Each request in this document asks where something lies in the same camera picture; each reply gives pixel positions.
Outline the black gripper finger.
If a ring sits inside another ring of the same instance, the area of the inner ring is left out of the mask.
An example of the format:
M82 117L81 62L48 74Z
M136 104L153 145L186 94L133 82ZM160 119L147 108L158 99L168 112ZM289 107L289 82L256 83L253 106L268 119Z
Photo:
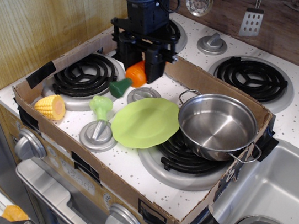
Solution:
M116 59L124 64L125 68L137 64L142 61L142 52L137 47L136 43L120 40L116 53Z
M145 61L147 84L151 84L163 75L166 62L157 47L150 47L147 49Z

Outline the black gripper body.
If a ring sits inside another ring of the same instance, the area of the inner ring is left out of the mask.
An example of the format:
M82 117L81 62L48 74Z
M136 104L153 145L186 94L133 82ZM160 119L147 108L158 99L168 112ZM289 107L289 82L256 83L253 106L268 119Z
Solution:
M162 25L168 24L169 15L175 12L169 6L170 0L126 0L126 5L126 19L129 20L131 27L138 33L148 34ZM141 52L145 54L150 47L157 47L165 62L173 63L178 60L174 45L171 46L171 50L168 50L164 43L137 39L116 26L114 26L113 40L117 43L117 46L120 40L136 43Z

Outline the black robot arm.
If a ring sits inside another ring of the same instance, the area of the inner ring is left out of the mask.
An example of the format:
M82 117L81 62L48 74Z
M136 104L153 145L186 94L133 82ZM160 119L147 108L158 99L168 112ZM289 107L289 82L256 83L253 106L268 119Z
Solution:
M147 83L160 78L165 64L178 60L176 44L181 34L170 20L170 0L126 0L127 18L113 18L116 58L129 68L145 62Z

